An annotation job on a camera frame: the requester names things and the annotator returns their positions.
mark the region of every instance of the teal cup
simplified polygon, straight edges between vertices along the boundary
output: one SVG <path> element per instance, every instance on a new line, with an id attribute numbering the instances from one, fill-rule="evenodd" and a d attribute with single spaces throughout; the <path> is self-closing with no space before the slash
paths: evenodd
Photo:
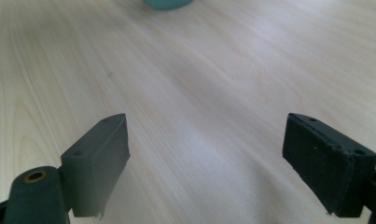
<path id="1" fill-rule="evenodd" d="M 191 1 L 193 0 L 144 0 L 150 7 L 160 10 L 182 7 Z"/>

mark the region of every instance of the wooden table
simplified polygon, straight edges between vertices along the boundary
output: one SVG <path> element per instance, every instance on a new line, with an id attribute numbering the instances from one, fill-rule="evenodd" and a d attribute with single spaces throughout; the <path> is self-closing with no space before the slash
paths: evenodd
<path id="1" fill-rule="evenodd" d="M 126 113 L 105 218 L 73 223 L 367 223 L 327 216 L 282 158 L 289 112 L 376 151 L 376 1 L 0 0 L 0 202 Z"/>

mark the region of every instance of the tabletop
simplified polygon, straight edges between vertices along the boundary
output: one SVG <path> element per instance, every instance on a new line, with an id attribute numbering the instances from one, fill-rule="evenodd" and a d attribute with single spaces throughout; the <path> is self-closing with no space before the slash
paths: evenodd
<path id="1" fill-rule="evenodd" d="M 376 152 L 376 0 L 0 0 L 0 202 L 125 113 L 105 216 L 72 223 L 367 223 L 282 158 L 291 112 Z"/>

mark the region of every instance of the round teal object base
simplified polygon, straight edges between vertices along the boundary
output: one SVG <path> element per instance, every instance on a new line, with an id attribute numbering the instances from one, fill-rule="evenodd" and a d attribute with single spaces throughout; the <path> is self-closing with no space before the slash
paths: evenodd
<path id="1" fill-rule="evenodd" d="M 174 9 L 189 4 L 193 0 L 144 0 L 150 7 L 160 10 Z"/>

